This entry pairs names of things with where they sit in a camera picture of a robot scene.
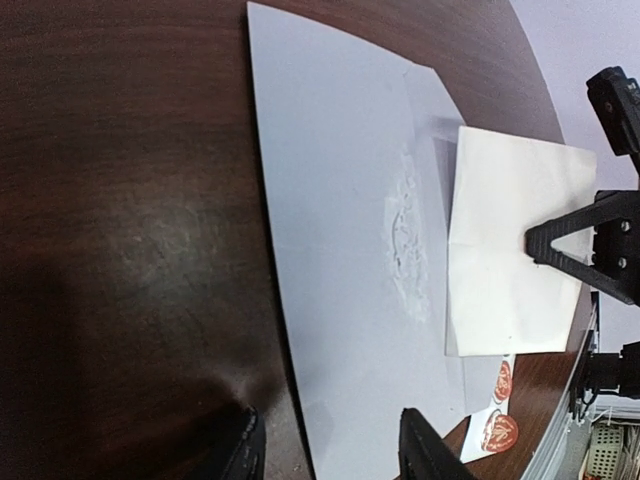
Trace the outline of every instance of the black bracket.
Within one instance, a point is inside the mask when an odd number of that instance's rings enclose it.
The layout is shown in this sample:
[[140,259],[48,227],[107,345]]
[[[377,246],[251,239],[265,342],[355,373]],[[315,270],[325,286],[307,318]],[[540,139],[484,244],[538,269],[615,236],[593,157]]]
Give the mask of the black bracket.
[[596,338],[600,336],[600,292],[591,292],[591,315],[595,315],[595,325],[593,329],[587,332],[585,338],[584,347],[580,351],[580,356],[576,362],[576,369],[571,375],[571,381],[569,382],[569,412],[572,414],[574,420],[581,420],[588,413],[587,410],[592,403],[591,400],[587,402],[585,400],[587,383],[590,383],[587,378],[591,370],[591,366],[587,365],[590,362],[593,355],[597,355],[598,342]]
[[[595,227],[593,265],[551,247],[551,242]],[[549,220],[525,234],[526,252],[627,304],[640,304],[640,192],[603,191],[593,205]]]
[[400,419],[400,480],[476,480],[415,408]]
[[587,81],[587,96],[616,156],[630,155],[640,173],[640,88],[620,67]]

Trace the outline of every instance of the white plastic basket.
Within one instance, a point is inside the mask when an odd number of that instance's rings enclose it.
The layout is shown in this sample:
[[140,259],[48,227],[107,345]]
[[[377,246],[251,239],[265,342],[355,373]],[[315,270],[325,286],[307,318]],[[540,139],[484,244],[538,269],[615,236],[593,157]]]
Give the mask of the white plastic basket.
[[587,472],[602,480],[614,480],[623,440],[622,425],[596,424],[591,436]]

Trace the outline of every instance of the wooden table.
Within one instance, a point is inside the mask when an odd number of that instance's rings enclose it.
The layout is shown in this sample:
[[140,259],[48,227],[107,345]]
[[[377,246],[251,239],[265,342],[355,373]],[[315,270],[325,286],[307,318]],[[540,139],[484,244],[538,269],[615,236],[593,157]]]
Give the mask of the wooden table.
[[[562,141],[507,0],[269,3],[435,67],[469,125]],[[245,11],[0,5],[0,477],[181,478],[199,452],[179,446],[241,402],[268,413],[267,478],[309,478]],[[519,476],[574,356],[518,359],[520,441],[474,472]]]

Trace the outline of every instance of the white wall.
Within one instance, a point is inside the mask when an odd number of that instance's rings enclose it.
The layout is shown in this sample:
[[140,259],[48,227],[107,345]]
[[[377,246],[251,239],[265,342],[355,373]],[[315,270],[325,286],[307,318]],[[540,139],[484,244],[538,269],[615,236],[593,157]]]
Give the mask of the white wall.
[[[565,142],[598,155],[598,188],[635,189],[628,157],[615,157],[587,98],[585,82],[620,65],[640,78],[640,10],[632,0],[511,0],[529,37]],[[603,298],[603,351],[640,340],[640,309]]]

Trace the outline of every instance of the white cardboard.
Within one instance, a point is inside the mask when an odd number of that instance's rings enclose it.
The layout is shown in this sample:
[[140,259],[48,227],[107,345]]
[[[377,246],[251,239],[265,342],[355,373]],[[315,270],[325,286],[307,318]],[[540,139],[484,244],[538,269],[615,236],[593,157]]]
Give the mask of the white cardboard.
[[445,200],[462,119],[433,70],[273,8],[249,3],[248,15],[278,282],[316,476],[389,480],[402,409],[417,407],[445,435],[486,406],[500,365],[444,355]]

